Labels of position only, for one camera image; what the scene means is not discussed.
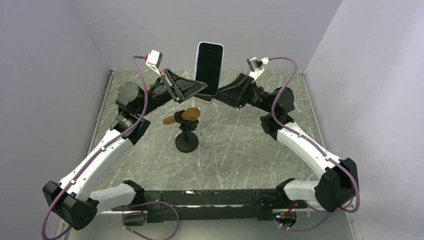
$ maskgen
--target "gray wall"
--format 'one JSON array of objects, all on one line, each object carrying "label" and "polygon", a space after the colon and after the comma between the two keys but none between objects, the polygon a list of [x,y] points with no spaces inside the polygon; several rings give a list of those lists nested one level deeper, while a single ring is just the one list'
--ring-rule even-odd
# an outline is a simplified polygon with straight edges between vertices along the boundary
[{"label": "gray wall", "polygon": [[[152,49],[162,67],[193,69],[200,41],[225,47],[225,69],[246,59],[285,55],[304,70],[342,0],[75,0],[92,37],[113,69]],[[270,68],[291,69],[290,64]]]},{"label": "gray wall", "polygon": [[424,239],[424,3],[344,0],[306,83],[328,148],[358,164],[366,240]]},{"label": "gray wall", "polygon": [[0,1],[1,239],[41,238],[42,187],[87,154],[108,68],[69,1]]}]

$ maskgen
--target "purple cable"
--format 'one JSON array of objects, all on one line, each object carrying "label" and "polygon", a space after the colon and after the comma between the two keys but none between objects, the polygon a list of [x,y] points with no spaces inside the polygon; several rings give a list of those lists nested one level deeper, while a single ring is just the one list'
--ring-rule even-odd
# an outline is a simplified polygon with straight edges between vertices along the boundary
[{"label": "purple cable", "polygon": [[[130,126],[127,130],[123,131],[121,134],[119,134],[118,136],[116,136],[115,138],[113,138],[112,140],[108,141],[103,147],[107,148],[109,147],[112,143],[114,143],[116,140],[120,139],[122,136],[124,136],[125,134],[127,134],[129,131],[133,130],[142,120],[143,117],[146,114],[147,111],[147,104],[148,104],[148,92],[147,92],[147,86],[146,86],[146,81],[143,78],[139,67],[137,66],[136,63],[136,59],[145,59],[144,56],[133,56],[132,57],[132,64],[134,65],[135,70],[138,73],[138,76],[141,79],[141,83],[142,86],[144,87],[144,107],[143,107],[143,111],[140,115],[140,117],[137,119],[137,121],[135,121],[135,123]],[[102,152],[102,149],[100,148],[99,150],[97,150],[93,156],[91,156],[88,161],[81,167],[81,169],[75,174],[75,176],[73,177],[72,180],[77,181],[77,179],[81,176],[81,174],[83,174],[83,172],[90,166],[90,164],[94,161],[94,159]],[[60,191],[60,193],[56,196],[56,198],[53,200],[53,202],[50,204],[50,207],[48,208],[48,212],[46,214],[46,216],[44,217],[43,221],[42,221],[42,225],[41,225],[41,237],[43,240],[57,240],[59,238],[61,238],[63,235],[65,235],[70,229],[71,226],[68,226],[66,228],[65,231],[63,231],[61,234],[59,234],[58,236],[55,236],[53,238],[49,238],[46,235],[46,225],[47,225],[47,219],[49,218],[50,213],[52,212],[53,208],[55,207],[55,205],[58,203],[59,199],[62,197],[62,195],[71,187],[71,183],[69,182],[63,189],[62,191]]]},{"label": "purple cable", "polygon": [[[345,206],[344,208],[349,207],[350,205],[352,205],[352,203],[353,203],[353,202],[354,202],[354,199],[353,199],[353,198],[351,198],[351,199],[350,199],[350,201],[346,204],[346,206]],[[315,212],[317,212],[317,213],[322,213],[322,214],[326,214],[326,213],[328,213],[328,211],[326,211],[326,210],[316,209],[315,207],[311,206],[311,205],[308,203],[308,201],[304,201],[304,203],[306,204],[306,206],[307,206],[308,208],[310,208],[310,209],[314,210],[314,211],[315,211]]]},{"label": "purple cable", "polygon": [[[151,205],[151,204],[163,204],[163,205],[166,205],[167,207],[169,207],[170,209],[172,209],[172,210],[173,210],[173,212],[175,213],[175,216],[176,216],[176,227],[175,227],[175,230],[173,231],[173,233],[172,233],[169,237],[164,238],[164,239],[162,239],[162,240],[169,240],[169,239],[171,239],[171,238],[172,238],[172,237],[173,237],[173,236],[177,233],[177,231],[178,231],[178,227],[180,226],[180,216],[178,215],[177,210],[176,210],[173,206],[171,206],[169,203],[166,203],[166,202],[164,202],[164,201],[150,201],[150,202],[145,202],[145,203],[142,203],[142,204],[128,205],[127,207],[132,207],[132,208],[133,208],[133,207],[142,207],[142,206]],[[125,228],[126,230],[130,231],[131,233],[133,233],[133,234],[135,234],[135,235],[137,235],[137,236],[139,236],[139,237],[142,237],[142,238],[144,238],[144,239],[147,239],[147,240],[155,240],[155,239],[153,239],[153,238],[147,237],[147,236],[145,236],[145,235],[143,235],[143,234],[139,233],[138,231],[134,231],[133,229],[131,229],[131,228],[129,228],[128,226],[126,226],[126,225],[125,225],[125,219],[127,218],[127,216],[132,216],[132,215],[141,215],[141,216],[145,216],[145,214],[144,214],[144,213],[141,213],[141,212],[130,212],[130,213],[125,214],[125,215],[122,217],[122,225],[124,226],[124,228]]]},{"label": "purple cable", "polygon": [[[276,105],[278,100],[280,99],[281,95],[283,94],[283,91],[286,89],[287,85],[292,81],[293,77],[295,76],[296,72],[298,71],[298,64],[296,63],[296,61],[290,57],[284,57],[284,56],[276,56],[276,57],[270,57],[269,60],[276,60],[276,59],[283,59],[283,60],[288,60],[290,62],[293,63],[294,68],[293,68],[293,73],[290,75],[290,77],[288,78],[287,82],[281,87],[281,89],[278,91],[277,96],[274,99],[274,102],[272,103],[272,107],[271,107],[271,115],[272,118],[274,119],[274,121],[280,125],[282,128],[296,134],[296,135],[300,135],[300,133],[284,124],[282,124],[276,117],[276,113],[275,113],[275,109],[276,109]],[[327,154],[320,148],[320,146],[318,146],[318,144],[316,144],[312,139],[310,139],[309,137],[302,135],[301,136],[303,139],[305,139],[306,141],[308,141],[310,144],[312,144],[312,146],[314,146],[324,157],[327,156]],[[358,184],[355,181],[354,177],[351,175],[350,172],[348,172],[344,167],[342,167],[340,164],[338,164],[336,161],[334,161],[333,159],[329,158],[328,159],[332,164],[336,165],[340,170],[343,171],[344,174],[347,175],[347,177],[349,177],[350,181],[352,182],[354,191],[355,191],[355,196],[356,196],[356,205],[353,209],[346,209],[344,207],[340,207],[340,209],[342,209],[343,211],[347,212],[347,213],[355,213],[356,211],[358,211],[359,209],[359,205],[360,205],[360,196],[359,196],[359,188],[358,188]],[[309,231],[312,229],[315,229],[317,227],[319,227],[321,224],[323,224],[323,222],[325,222],[328,218],[330,217],[330,213],[327,214],[324,219],[319,222],[317,225],[315,225],[314,227],[310,227],[307,229],[296,229],[296,232],[304,232],[304,231]]]},{"label": "purple cable", "polygon": [[327,215],[325,215],[325,217],[320,222],[318,222],[315,226],[311,226],[311,227],[305,228],[305,229],[291,229],[290,227],[286,227],[286,226],[280,224],[279,222],[277,222],[277,220],[275,218],[274,218],[274,222],[276,224],[278,224],[279,227],[282,227],[282,228],[284,228],[284,229],[286,229],[288,231],[292,231],[292,232],[307,232],[307,231],[314,230],[314,229],[318,228],[319,226],[321,226],[325,221],[327,221],[327,219],[329,219],[330,215],[331,215],[331,213],[327,213]]}]

